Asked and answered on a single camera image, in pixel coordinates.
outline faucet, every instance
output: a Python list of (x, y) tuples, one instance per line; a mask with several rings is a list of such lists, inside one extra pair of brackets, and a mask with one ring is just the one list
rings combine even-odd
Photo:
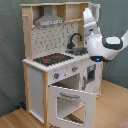
[(80, 41), (82, 41), (82, 35), (81, 35), (80, 33), (74, 33), (74, 34), (71, 36), (71, 38), (70, 38), (70, 43), (69, 43), (68, 46), (67, 46), (68, 49), (72, 49), (73, 47), (75, 47), (75, 44), (73, 44), (73, 42), (72, 42), (73, 37), (74, 37), (75, 35), (80, 36)]

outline oven handle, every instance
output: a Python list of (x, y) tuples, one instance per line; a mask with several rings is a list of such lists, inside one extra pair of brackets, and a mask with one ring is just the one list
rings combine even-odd
[(84, 87), (82, 87), (82, 90), (85, 90), (86, 88), (86, 77), (85, 76), (83, 76), (83, 80), (84, 80)]
[(80, 98), (80, 96), (78, 96), (78, 95), (67, 95), (63, 92), (61, 92), (60, 95), (66, 97), (66, 98), (76, 98), (76, 99)]

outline oven door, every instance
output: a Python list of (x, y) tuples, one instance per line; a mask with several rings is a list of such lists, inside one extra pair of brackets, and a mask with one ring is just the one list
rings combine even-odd
[(96, 95), (50, 86), (50, 124), (60, 128), (94, 128)]

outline toy kitchen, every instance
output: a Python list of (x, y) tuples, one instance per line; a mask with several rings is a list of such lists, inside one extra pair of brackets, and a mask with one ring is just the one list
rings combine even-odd
[(26, 109), (44, 128), (94, 128), (101, 96), (101, 62), (88, 55), (85, 8), (90, 2), (22, 4)]

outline backsplash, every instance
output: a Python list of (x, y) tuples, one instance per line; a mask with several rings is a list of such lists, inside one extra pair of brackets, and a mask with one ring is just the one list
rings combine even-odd
[[(33, 58), (61, 52), (67, 49), (70, 37), (78, 33), (79, 22), (57, 24), (32, 29)], [(73, 43), (78, 46), (78, 36), (73, 38)]]

